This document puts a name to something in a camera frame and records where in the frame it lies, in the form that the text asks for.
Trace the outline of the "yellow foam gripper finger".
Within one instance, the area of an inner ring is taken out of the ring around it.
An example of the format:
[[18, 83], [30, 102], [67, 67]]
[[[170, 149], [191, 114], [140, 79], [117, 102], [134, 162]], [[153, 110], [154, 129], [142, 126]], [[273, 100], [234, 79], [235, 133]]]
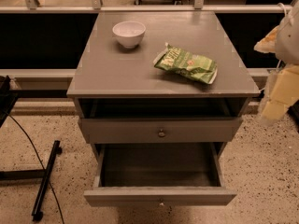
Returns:
[[275, 53], [278, 27], [273, 28], [262, 40], [256, 43], [254, 50], [261, 53]]

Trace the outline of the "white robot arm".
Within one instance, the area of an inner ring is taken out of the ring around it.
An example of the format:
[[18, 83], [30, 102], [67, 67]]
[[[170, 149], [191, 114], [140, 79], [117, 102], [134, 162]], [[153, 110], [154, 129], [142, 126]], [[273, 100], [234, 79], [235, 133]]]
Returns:
[[272, 124], [287, 113], [299, 101], [299, 2], [287, 12], [284, 5], [284, 18], [262, 40], [254, 50], [261, 53], [274, 53], [285, 66], [271, 72], [265, 85], [258, 115], [264, 124]]

